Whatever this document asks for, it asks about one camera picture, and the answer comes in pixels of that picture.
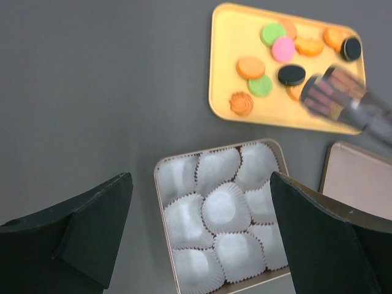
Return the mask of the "metal tongs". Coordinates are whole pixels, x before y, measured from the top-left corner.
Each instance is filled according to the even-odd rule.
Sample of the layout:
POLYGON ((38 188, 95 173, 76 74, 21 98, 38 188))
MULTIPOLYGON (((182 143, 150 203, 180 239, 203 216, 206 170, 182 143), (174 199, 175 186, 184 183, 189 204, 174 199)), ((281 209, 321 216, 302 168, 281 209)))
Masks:
POLYGON ((304 84, 300 102, 308 112, 344 124, 391 146, 391 106, 356 76, 332 65, 304 84))

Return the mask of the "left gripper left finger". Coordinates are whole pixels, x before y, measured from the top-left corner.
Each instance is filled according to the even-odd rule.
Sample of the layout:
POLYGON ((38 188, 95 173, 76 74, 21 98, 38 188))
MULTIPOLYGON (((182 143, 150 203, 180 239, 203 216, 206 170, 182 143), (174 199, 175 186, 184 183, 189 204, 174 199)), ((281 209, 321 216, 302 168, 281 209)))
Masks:
POLYGON ((1 293, 103 293, 132 199, 130 173, 1 225, 1 293))

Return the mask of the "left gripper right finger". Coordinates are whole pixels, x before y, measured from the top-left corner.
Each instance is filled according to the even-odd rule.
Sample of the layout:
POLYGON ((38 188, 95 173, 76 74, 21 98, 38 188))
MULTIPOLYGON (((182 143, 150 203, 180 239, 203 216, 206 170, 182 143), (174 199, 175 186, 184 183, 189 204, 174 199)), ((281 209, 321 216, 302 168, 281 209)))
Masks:
POLYGON ((297 293, 391 293, 391 221, 280 172, 271 195, 297 293))

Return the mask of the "orange swirl cookie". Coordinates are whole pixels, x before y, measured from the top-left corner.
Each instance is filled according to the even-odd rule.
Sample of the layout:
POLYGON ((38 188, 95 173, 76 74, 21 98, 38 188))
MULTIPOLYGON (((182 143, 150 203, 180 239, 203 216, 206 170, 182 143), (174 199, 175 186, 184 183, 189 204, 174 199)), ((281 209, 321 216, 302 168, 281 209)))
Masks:
POLYGON ((254 107, 252 97, 245 92, 235 92, 229 99, 230 110, 238 116, 249 115, 254 107))

